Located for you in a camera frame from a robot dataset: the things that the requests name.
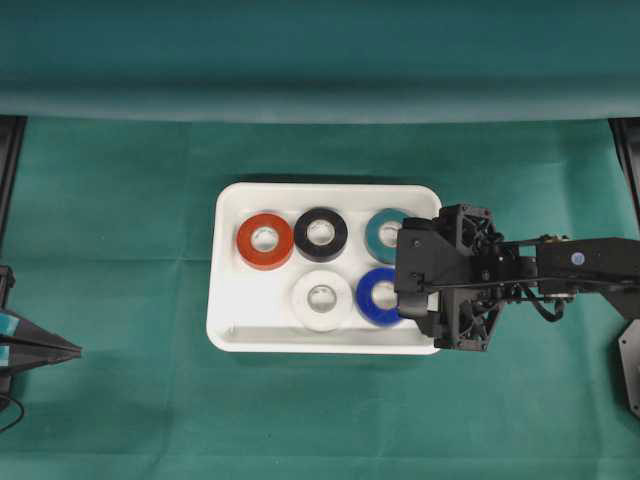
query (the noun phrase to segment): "white tape roll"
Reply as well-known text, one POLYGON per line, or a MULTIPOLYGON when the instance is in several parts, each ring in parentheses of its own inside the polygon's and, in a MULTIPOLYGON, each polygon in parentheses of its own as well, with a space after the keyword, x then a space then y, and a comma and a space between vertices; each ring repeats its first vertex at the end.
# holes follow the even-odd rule
POLYGON ((340 275, 328 270, 314 270, 300 277, 291 300, 298 320, 316 332, 335 330, 353 308, 351 287, 340 275))

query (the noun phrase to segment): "metal bracket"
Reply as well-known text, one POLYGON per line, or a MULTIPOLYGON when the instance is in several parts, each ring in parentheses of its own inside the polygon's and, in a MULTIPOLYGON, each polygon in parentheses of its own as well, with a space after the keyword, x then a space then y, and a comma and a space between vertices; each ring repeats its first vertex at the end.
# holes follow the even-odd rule
POLYGON ((640 320, 634 320, 618 339, 629 408, 640 418, 640 320))

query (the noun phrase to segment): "table surface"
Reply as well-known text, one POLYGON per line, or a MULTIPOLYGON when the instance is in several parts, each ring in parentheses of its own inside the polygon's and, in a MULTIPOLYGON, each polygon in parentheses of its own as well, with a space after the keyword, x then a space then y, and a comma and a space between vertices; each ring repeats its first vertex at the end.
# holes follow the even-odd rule
POLYGON ((485 354, 217 350, 212 209, 243 180, 424 184, 491 208, 509 239, 637 237, 605 121, 32 118, 3 248, 10 307, 85 350, 18 378, 7 478, 638 478, 625 324, 599 296, 554 325, 508 307, 485 354))

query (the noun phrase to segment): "red tape roll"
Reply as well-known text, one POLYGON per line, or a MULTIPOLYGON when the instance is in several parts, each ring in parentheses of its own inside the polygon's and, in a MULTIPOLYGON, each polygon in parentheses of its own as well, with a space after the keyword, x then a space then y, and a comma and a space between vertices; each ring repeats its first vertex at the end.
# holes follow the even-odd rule
POLYGON ((293 251, 293 231, 281 217, 271 213, 261 213, 247 219, 238 229, 236 245, 243 260, 258 270, 273 270, 283 265, 293 251), (270 228, 278 234, 276 245, 267 251, 260 251, 251 242, 254 232, 270 228))

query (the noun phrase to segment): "green backdrop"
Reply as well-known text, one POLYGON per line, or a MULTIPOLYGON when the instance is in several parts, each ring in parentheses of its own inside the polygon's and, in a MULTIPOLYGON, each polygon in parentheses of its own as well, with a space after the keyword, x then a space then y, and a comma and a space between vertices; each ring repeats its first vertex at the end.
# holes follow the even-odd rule
MULTIPOLYGON (((1 478, 638 478, 624 322, 511 306, 485 354, 229 354, 205 334, 213 205, 268 178, 412 183, 508 238, 635 238, 604 121, 292 126, 29 120, 10 306, 84 346, 22 375, 1 478)), ((0 420, 9 413, 0 414, 0 420)))
POLYGON ((5 0, 0 112, 244 122, 640 115, 637 0, 5 0))

